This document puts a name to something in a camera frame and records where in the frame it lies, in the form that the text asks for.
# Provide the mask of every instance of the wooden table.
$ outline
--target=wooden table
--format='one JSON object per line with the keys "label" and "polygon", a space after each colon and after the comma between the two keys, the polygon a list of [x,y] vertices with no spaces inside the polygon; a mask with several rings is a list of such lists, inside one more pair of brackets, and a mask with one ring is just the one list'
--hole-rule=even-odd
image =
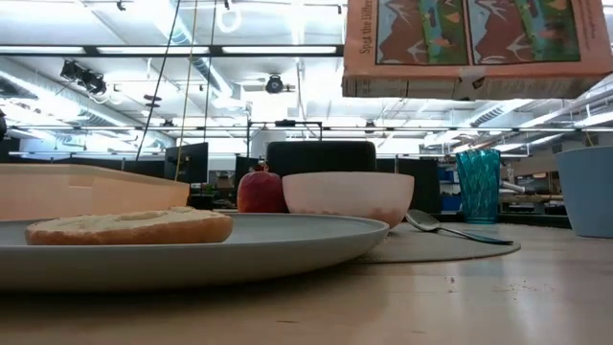
{"label": "wooden table", "polygon": [[611,344],[613,241],[502,232],[522,250],[191,291],[0,295],[0,344]]}

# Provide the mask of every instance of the red apple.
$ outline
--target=red apple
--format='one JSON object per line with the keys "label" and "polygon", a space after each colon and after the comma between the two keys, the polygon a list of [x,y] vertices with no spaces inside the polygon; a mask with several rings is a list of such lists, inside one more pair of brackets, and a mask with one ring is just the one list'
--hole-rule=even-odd
{"label": "red apple", "polygon": [[250,172],[238,184],[238,211],[245,213],[284,213],[284,187],[272,172]]}

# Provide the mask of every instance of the spoon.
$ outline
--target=spoon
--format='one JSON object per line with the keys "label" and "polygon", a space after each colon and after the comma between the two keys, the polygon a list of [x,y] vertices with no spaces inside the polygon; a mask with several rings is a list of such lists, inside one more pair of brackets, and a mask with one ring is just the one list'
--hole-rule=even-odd
{"label": "spoon", "polygon": [[483,242],[483,243],[489,243],[489,244],[506,244],[506,245],[513,244],[513,241],[498,240],[498,239],[493,239],[493,238],[489,238],[486,236],[468,234],[464,231],[445,228],[434,217],[420,210],[409,210],[409,212],[407,212],[405,217],[406,217],[406,220],[411,225],[415,226],[421,231],[436,233],[439,230],[444,230],[444,231],[448,231],[450,233],[460,235],[462,237],[465,237],[467,239],[477,241],[477,242]]}

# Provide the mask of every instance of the plate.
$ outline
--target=plate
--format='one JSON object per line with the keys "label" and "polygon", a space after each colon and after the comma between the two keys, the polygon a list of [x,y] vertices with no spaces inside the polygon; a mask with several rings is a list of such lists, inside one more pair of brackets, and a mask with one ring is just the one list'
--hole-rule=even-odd
{"label": "plate", "polygon": [[0,289],[109,291],[258,281],[356,258],[379,244],[381,221],[236,214],[224,243],[27,245],[31,221],[0,222]]}

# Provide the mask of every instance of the blue plastic cup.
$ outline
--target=blue plastic cup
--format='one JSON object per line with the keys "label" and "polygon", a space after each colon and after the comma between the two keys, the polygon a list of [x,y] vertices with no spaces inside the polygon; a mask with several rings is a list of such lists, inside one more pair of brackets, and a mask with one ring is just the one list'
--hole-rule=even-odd
{"label": "blue plastic cup", "polygon": [[500,151],[471,149],[456,153],[465,221],[493,224],[498,219]]}

